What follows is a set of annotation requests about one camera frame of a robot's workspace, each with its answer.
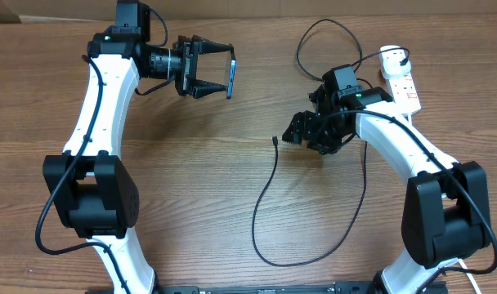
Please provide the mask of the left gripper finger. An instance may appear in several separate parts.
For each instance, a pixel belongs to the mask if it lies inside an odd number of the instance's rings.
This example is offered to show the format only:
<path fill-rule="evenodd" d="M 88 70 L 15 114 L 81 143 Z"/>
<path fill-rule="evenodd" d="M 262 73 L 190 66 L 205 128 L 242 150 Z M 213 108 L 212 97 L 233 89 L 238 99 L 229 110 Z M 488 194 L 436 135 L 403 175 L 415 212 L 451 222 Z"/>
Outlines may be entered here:
<path fill-rule="evenodd" d="M 226 91 L 226 86 L 215 82 L 207 82 L 199 79 L 190 80 L 190 94 L 195 99 L 200 99 L 215 92 Z"/>
<path fill-rule="evenodd" d="M 191 38 L 194 46 L 194 52 L 198 55 L 213 54 L 219 52 L 233 51 L 234 47 L 231 44 L 222 44 L 213 42 L 207 38 L 202 38 L 198 35 L 193 35 Z"/>

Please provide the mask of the blue Samsung Galaxy smartphone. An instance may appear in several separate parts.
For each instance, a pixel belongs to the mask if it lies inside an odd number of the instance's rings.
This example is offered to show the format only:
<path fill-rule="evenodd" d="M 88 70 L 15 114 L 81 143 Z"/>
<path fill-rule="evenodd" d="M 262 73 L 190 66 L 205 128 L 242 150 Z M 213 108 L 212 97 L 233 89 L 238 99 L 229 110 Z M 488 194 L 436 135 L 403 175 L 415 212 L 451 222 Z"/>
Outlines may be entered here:
<path fill-rule="evenodd" d="M 237 66 L 237 59 L 235 57 L 234 48 L 232 47 L 230 49 L 226 65 L 226 98 L 228 100 L 230 100 L 232 97 L 236 66 Z"/>

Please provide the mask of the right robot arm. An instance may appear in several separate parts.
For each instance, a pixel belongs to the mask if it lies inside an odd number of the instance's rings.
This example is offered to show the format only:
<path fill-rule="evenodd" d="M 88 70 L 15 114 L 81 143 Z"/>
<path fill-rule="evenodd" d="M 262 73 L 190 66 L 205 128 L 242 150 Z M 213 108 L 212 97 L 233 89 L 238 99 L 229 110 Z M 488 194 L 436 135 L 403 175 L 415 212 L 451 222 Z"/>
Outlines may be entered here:
<path fill-rule="evenodd" d="M 282 135 L 320 154 L 338 152 L 353 136 L 372 145 L 406 186 L 401 236 L 404 251 L 369 284 L 369 293 L 443 293 L 434 280 L 456 262 L 488 247 L 485 171 L 440 151 L 404 116 L 381 87 L 360 86 L 310 95 L 316 111 L 298 112 Z"/>

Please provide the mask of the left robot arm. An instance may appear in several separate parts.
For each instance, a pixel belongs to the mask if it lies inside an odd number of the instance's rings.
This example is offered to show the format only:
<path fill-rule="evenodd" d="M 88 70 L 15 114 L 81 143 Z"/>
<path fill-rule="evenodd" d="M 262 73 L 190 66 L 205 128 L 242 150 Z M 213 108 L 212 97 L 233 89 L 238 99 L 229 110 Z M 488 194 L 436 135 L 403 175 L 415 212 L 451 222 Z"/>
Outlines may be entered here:
<path fill-rule="evenodd" d="M 194 35 L 171 48 L 149 43 L 139 27 L 96 33 L 83 56 L 89 82 L 77 125 L 60 155 L 48 155 L 43 176 L 50 191 L 35 229 L 37 247 L 61 255 L 86 247 L 99 254 L 113 293 L 160 293 L 158 275 L 141 249 L 135 225 L 139 192 L 121 160 L 128 107 L 141 78 L 173 83 L 195 99 L 232 94 L 232 44 Z"/>

